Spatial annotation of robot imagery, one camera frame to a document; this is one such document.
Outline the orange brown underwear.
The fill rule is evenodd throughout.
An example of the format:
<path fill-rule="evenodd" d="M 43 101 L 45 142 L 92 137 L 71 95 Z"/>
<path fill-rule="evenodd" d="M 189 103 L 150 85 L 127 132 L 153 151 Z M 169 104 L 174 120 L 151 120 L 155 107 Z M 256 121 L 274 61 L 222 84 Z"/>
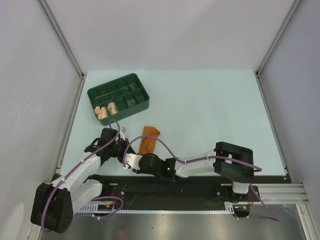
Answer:
<path fill-rule="evenodd" d="M 153 126 L 145 126 L 143 128 L 143 136 L 152 136 L 152 137 L 159 137 L 160 131 Z M 139 154 L 153 154 L 156 148 L 156 139 L 152 137 L 144 137 L 141 139 L 140 146 L 139 146 Z"/>

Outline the peach boxer underwear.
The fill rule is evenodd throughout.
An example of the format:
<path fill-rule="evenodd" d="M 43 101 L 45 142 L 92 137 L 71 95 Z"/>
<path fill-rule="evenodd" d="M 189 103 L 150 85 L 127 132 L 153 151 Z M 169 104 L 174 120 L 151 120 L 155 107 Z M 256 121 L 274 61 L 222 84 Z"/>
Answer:
<path fill-rule="evenodd" d="M 94 108 L 94 112 L 95 112 L 98 120 L 103 120 L 103 119 L 106 119 L 107 117 L 109 117 L 109 112 L 105 106 L 102 106 L 102 107 L 96 106 Z"/>

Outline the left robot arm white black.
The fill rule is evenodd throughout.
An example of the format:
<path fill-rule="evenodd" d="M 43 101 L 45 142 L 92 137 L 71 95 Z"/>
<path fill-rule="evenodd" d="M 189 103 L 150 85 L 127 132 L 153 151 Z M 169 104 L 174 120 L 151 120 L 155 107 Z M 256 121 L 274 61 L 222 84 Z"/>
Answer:
<path fill-rule="evenodd" d="M 126 147 L 125 128 L 104 128 L 66 175 L 41 183 L 36 191 L 30 221 L 45 232 L 64 233 L 74 215 L 90 200 L 105 200 L 111 188 L 95 173 L 109 158 L 121 157 Z"/>

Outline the beige navy-trimmed underwear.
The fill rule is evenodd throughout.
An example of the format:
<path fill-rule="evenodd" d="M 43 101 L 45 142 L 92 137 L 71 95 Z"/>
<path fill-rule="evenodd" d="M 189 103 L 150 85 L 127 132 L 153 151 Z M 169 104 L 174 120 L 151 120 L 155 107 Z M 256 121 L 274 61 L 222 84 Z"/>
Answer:
<path fill-rule="evenodd" d="M 119 112 L 117 106 L 116 106 L 116 103 L 113 101 L 113 102 L 110 102 L 107 106 L 106 106 L 106 110 L 108 112 L 108 114 L 110 116 L 112 115 L 115 115 Z"/>

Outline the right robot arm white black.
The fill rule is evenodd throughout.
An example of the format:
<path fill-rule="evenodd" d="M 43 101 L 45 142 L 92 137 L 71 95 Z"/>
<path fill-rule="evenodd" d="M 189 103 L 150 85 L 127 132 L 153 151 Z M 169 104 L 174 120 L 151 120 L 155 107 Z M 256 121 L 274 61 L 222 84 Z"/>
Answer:
<path fill-rule="evenodd" d="M 155 154 L 125 154 L 125 164 L 137 174 L 147 174 L 174 182 L 197 174 L 214 172 L 229 179 L 231 196 L 242 201 L 249 194 L 255 172 L 254 152 L 246 147 L 217 142 L 215 148 L 192 157 L 160 159 Z"/>

